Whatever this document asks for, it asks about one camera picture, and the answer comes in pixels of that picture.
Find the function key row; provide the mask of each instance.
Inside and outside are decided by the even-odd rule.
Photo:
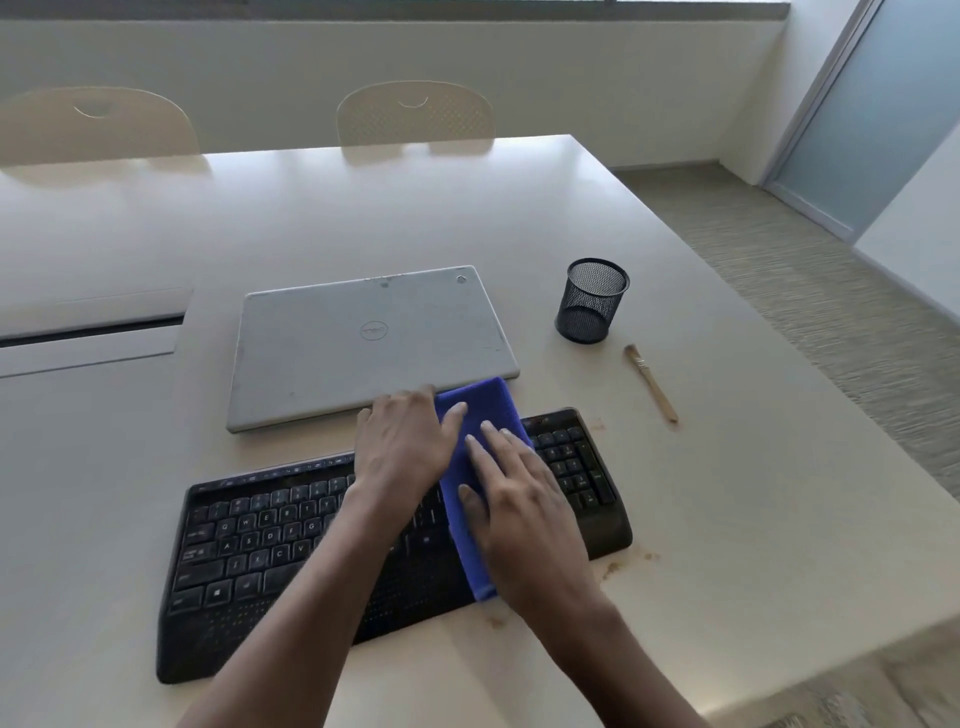
[[[249,513],[260,513],[271,508],[295,506],[308,500],[341,496],[347,488],[356,482],[353,474],[344,477],[334,477],[329,480],[297,485],[293,488],[280,488],[271,493],[261,493],[253,497],[239,497],[231,501],[221,500],[210,506],[197,506],[190,510],[188,523],[192,525],[222,521],[227,518],[245,516]]]

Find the window sill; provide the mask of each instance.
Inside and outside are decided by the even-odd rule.
[[[0,0],[31,20],[783,20],[781,0]]]

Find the door frame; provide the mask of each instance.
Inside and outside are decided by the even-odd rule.
[[[798,112],[794,123],[791,124],[787,133],[783,136],[780,148],[774,155],[774,159],[767,168],[760,183],[762,189],[765,189],[785,204],[793,207],[806,217],[809,217],[841,240],[851,243],[858,231],[852,230],[822,210],[811,205],[803,198],[798,197],[793,192],[777,184],[776,177],[780,173],[780,170],[783,169],[783,165],[786,164],[790,158],[793,150],[797,147],[797,144],[800,142],[804,132],[806,132],[806,128],[810,125],[813,117],[820,109],[820,106],[824,103],[824,99],[827,98],[827,94],[836,83],[837,77],[840,76],[843,67],[850,59],[853,49],[856,48],[863,34],[867,32],[867,28],[870,27],[870,23],[873,21],[876,11],[879,10],[881,5],[883,5],[883,0],[860,0],[857,4],[843,33],[838,38],[836,45],[833,46],[833,50],[830,51],[824,67],[818,74],[817,79],[813,82],[807,98],[804,99],[804,102],[801,104],[801,111]]]

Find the dell logo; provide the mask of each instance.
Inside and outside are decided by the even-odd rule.
[[[382,321],[368,321],[360,327],[360,335],[367,341],[376,341],[387,335],[387,325]]]

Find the wooden brush handle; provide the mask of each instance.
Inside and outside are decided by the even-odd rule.
[[[663,413],[663,417],[665,417],[668,422],[671,422],[674,425],[678,423],[680,421],[680,417],[677,415],[677,410],[673,408],[670,400],[666,398],[666,395],[663,393],[663,390],[660,389],[660,385],[657,384],[657,381],[650,373],[650,370],[646,367],[639,367],[639,369],[640,373],[643,375],[643,378],[647,380],[647,386],[650,387],[650,393],[654,396],[654,400],[657,401],[657,407],[660,408],[660,412]]]

